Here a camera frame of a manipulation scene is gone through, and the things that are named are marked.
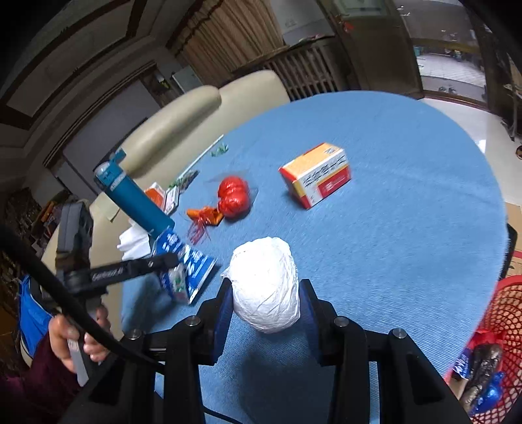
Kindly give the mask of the left hand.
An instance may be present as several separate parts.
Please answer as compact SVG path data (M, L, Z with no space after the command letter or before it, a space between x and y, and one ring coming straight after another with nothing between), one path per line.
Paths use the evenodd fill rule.
M55 356L71 372L76 373L76 367L72 360L69 342L83 340L83 350L93 362L104 361L109 350L99 344L90 334L80 335L76 328L63 314L53 316L48 326L51 349Z

